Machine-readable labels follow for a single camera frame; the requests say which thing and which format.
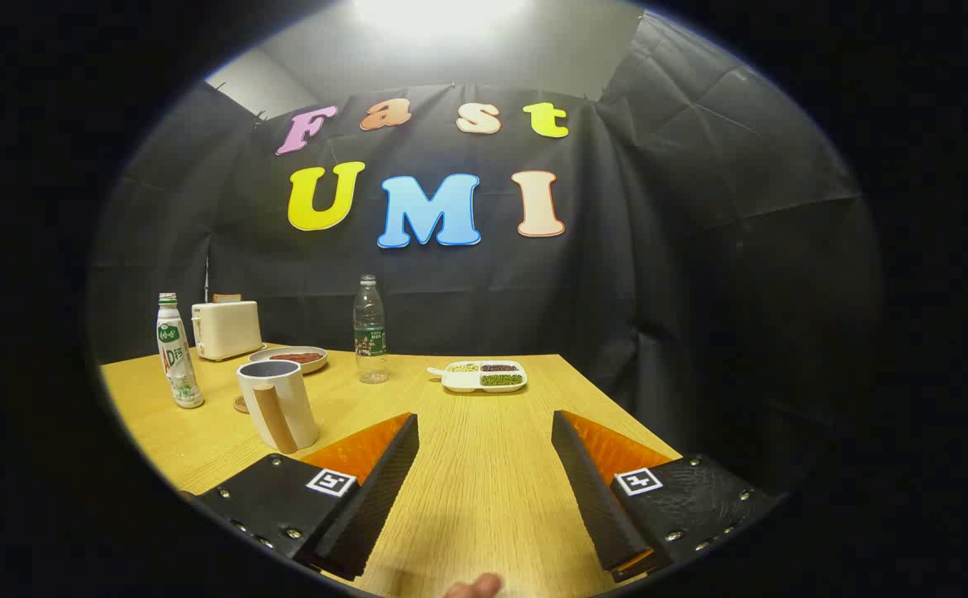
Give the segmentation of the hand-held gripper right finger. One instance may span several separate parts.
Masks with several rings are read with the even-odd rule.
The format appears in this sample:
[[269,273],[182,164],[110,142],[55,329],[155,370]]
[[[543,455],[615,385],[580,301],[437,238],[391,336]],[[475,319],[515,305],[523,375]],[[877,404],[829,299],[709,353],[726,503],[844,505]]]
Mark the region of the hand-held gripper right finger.
[[552,446],[616,582],[685,565],[777,503],[711,457],[670,458],[570,411],[553,413]]

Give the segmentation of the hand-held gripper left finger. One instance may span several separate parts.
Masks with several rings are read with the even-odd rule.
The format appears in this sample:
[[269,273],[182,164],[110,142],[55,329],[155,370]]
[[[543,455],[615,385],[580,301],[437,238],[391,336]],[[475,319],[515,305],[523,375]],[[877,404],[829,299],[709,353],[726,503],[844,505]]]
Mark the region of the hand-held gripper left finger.
[[233,532],[314,571],[353,581],[365,571],[419,449],[404,413],[296,459],[273,452],[194,505]]

